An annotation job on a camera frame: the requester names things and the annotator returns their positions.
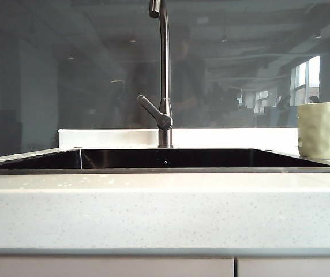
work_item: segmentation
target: faucet base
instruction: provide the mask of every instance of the faucet base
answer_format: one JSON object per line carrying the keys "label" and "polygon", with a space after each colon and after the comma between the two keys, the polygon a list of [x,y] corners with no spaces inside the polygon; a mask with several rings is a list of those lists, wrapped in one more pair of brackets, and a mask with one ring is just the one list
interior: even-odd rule
{"label": "faucet base", "polygon": [[173,146],[173,130],[159,130],[159,147],[158,148],[174,148]]}

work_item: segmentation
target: cabinet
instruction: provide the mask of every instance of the cabinet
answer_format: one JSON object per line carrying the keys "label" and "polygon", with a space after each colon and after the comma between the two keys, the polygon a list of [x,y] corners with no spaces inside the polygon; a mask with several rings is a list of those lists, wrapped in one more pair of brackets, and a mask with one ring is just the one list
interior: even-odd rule
{"label": "cabinet", "polygon": [[232,277],[233,259],[0,256],[7,277]]}
{"label": "cabinet", "polygon": [[238,259],[238,277],[329,277],[330,259]]}

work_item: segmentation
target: textured cup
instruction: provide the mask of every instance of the textured cup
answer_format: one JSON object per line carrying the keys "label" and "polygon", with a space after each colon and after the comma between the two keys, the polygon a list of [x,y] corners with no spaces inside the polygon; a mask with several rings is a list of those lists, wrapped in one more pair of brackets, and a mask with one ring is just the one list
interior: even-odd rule
{"label": "textured cup", "polygon": [[300,105],[297,114],[300,155],[330,159],[330,103]]}

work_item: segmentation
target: faucet handle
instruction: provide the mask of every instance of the faucet handle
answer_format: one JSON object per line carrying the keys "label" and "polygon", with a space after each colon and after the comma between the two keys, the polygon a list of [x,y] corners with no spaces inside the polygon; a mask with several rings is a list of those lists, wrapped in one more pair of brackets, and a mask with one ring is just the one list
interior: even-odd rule
{"label": "faucet handle", "polygon": [[137,97],[137,101],[143,108],[149,112],[149,114],[156,119],[157,126],[163,130],[169,130],[173,126],[173,119],[167,114],[161,113],[145,96],[140,95]]}

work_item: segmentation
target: black sink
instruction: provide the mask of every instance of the black sink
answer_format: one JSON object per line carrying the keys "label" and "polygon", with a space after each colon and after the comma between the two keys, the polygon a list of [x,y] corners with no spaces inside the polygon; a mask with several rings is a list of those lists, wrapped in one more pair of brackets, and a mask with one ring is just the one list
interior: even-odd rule
{"label": "black sink", "polygon": [[0,174],[330,172],[330,163],[256,149],[73,150],[0,163]]}

